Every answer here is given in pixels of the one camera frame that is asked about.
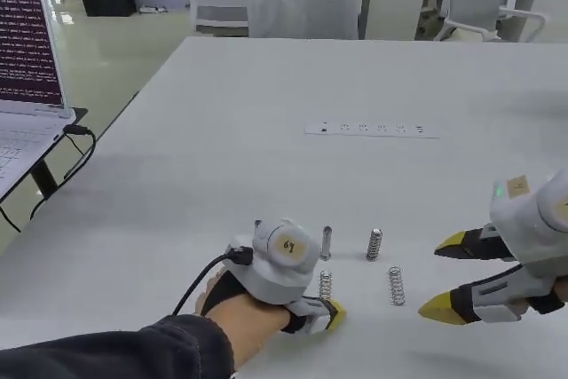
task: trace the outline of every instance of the spring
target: spring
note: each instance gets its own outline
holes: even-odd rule
[[[331,298],[331,287],[333,285],[333,274],[322,270],[319,273],[319,297],[324,300]]]
[[[322,261],[328,261],[331,257],[331,233],[332,229],[331,226],[326,226],[323,229],[323,239],[321,240],[321,252],[319,254],[319,259]]]
[[[381,242],[383,241],[383,232],[378,228],[375,228],[371,232],[371,237],[369,239],[369,246],[367,248],[367,260],[374,261],[379,256],[379,251],[381,250]]]
[[[401,306],[406,302],[405,288],[402,283],[402,270],[397,266],[389,268],[390,299],[393,305]]]

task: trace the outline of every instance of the black cable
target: black cable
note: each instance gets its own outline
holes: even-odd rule
[[[65,134],[65,138],[69,139],[71,141],[71,144],[73,144],[73,146],[75,147],[75,149],[81,153],[81,155],[85,155],[85,153],[83,152],[83,150],[81,148],[79,148],[79,146],[77,145],[77,143],[75,142],[74,139],[72,139],[69,135]]]
[[[77,136],[89,135],[91,137],[92,143],[91,143],[91,149],[87,153],[83,162],[79,166],[77,166],[75,170],[73,170],[73,172],[69,173],[69,175],[63,180],[61,184],[59,184],[59,186],[57,187],[57,191],[59,191],[62,186],[64,186],[67,182],[69,182],[79,172],[79,170],[81,170],[84,167],[84,165],[87,164],[87,162],[91,159],[92,155],[95,154],[95,148],[97,147],[97,136],[89,128],[85,128],[84,126],[79,126],[78,124],[69,124],[63,129],[63,131],[65,131],[66,135],[67,134],[77,135]],[[33,217],[36,215],[37,210],[42,206],[42,204],[45,203],[46,200],[47,200],[46,198],[43,198],[34,206],[32,212],[29,214],[29,220],[33,219]]]
[[[187,301],[187,298],[193,293],[193,291],[197,288],[197,286],[199,286],[199,283],[201,283],[201,281],[205,278],[205,276],[209,273],[209,271],[211,271],[211,269],[219,262],[224,261],[226,259],[230,259],[237,265],[250,265],[252,264],[252,256],[253,256],[252,248],[240,247],[237,249],[230,249],[224,255],[221,255],[220,257],[216,257],[215,259],[213,259],[211,262],[207,264],[205,268],[203,268],[203,271],[201,271],[200,274],[197,276],[197,278],[193,281],[192,285],[189,287],[189,289],[184,293],[184,295],[177,303],[176,309],[171,315],[179,314],[179,311],[183,308],[185,302]]]
[[[193,283],[189,287],[189,289],[184,293],[183,296],[181,296],[181,299],[179,300],[179,302],[176,305],[176,309],[174,310],[174,312],[171,315],[178,315],[179,311],[183,308],[185,301],[187,301],[187,298],[193,293],[195,288],[197,288],[197,286],[199,286],[199,283],[201,283],[201,281],[205,278],[205,276],[209,273],[209,271],[211,271],[211,269],[215,265],[217,265],[219,262],[224,261],[228,258],[229,258],[229,254],[225,253],[224,255],[221,255],[220,257],[216,257],[211,262],[209,262],[207,264],[207,266],[205,268],[203,268],[203,271],[201,271],[200,274],[197,276],[197,278],[193,281]]]
[[[4,219],[6,220],[6,222],[14,229],[16,230],[18,233],[21,233],[20,228],[13,223],[13,221],[10,219],[10,217],[8,216],[8,214],[6,214],[6,212],[4,211],[4,209],[0,208],[0,215],[2,215],[4,217]]]

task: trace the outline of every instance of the outlet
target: outlet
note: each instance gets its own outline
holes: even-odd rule
[[[429,125],[399,124],[369,122],[311,122],[306,123],[306,134],[310,135],[350,135],[365,137],[394,137],[394,138],[440,138],[439,130]]]

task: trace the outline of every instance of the hand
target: hand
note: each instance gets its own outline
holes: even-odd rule
[[[224,272],[225,270],[221,270],[211,278],[205,292],[197,298],[197,315],[200,315],[209,292]],[[225,332],[233,347],[234,365],[237,370],[290,321],[290,313],[285,308],[263,304],[250,295],[227,299],[212,308],[205,317],[215,321]]]
[[[561,301],[568,302],[568,278],[558,279],[554,284],[554,290]],[[529,309],[529,304],[525,299],[522,299],[512,302],[509,308],[516,315],[523,315]]]

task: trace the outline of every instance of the laptop screen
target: laptop screen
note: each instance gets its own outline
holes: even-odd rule
[[[41,0],[0,0],[0,100],[63,105]]]

